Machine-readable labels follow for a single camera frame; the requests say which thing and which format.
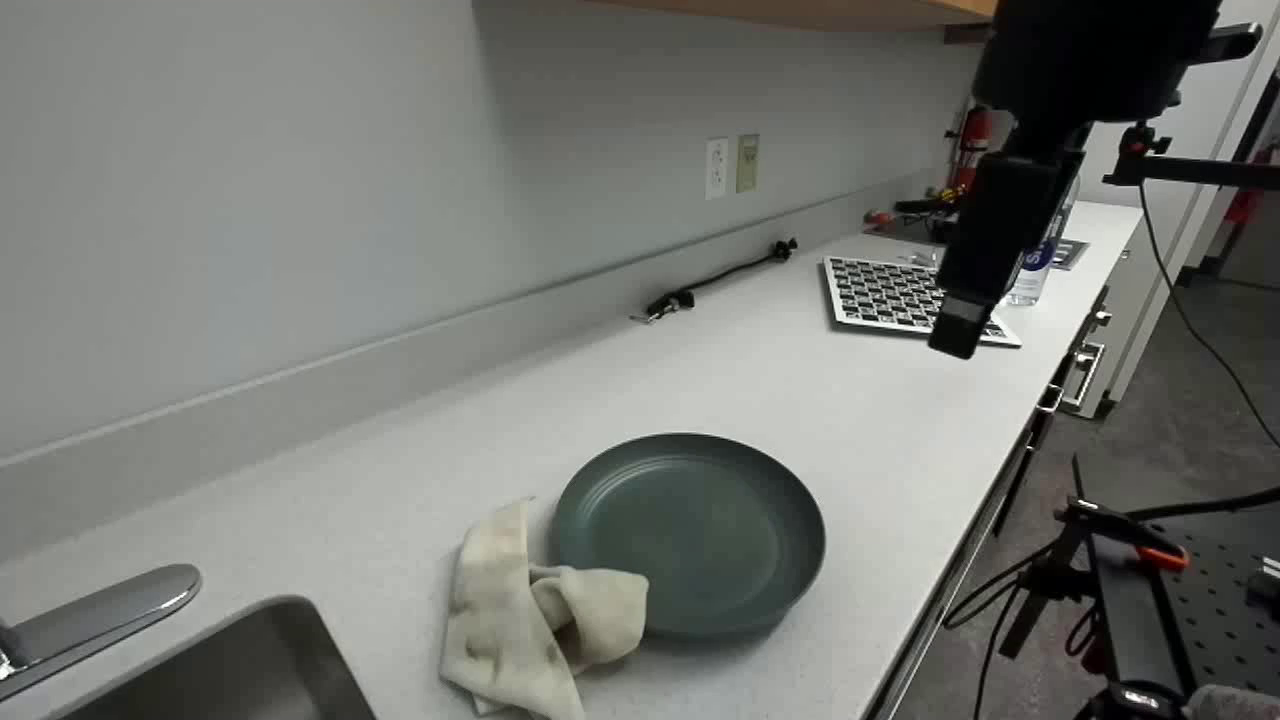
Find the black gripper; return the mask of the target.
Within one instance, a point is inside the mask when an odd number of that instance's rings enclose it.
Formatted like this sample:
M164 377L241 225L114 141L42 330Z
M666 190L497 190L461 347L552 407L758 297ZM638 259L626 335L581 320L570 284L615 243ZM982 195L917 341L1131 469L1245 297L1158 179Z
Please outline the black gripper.
M928 332L935 353L976 358L995 304L1009 297L1025 255L1043 242L1075 170L1078 152L1056 152L1052 162L995 152L978 162L935 274L940 309Z

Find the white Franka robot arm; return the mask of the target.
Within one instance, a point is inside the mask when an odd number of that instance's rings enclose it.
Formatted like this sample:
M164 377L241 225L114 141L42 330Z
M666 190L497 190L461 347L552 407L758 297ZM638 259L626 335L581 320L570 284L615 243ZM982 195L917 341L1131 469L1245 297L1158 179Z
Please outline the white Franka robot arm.
M976 166L935 284L928 346L967 360L1043 242L1097 123L1124 123L1108 186L1182 179L1276 193L1260 166L1172 156L1150 122L1181 105L1193 64L1245 62L1260 25L1224 25L1218 0L999 0L970 98L1015 129Z

